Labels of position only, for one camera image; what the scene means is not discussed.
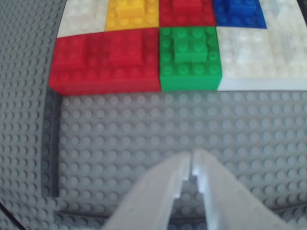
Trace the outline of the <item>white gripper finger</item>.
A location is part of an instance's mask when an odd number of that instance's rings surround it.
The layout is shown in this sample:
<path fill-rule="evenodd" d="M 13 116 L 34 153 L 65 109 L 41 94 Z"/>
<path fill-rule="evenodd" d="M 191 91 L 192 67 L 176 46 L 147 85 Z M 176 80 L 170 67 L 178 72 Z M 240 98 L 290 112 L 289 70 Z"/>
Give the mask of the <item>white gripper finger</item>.
<path fill-rule="evenodd" d="M 175 154 L 150 168 L 107 220 L 105 230 L 165 230 L 173 203 L 189 178 L 192 154 Z"/>
<path fill-rule="evenodd" d="M 193 174 L 210 230 L 291 230 L 225 166 L 203 149 L 193 152 Z"/>

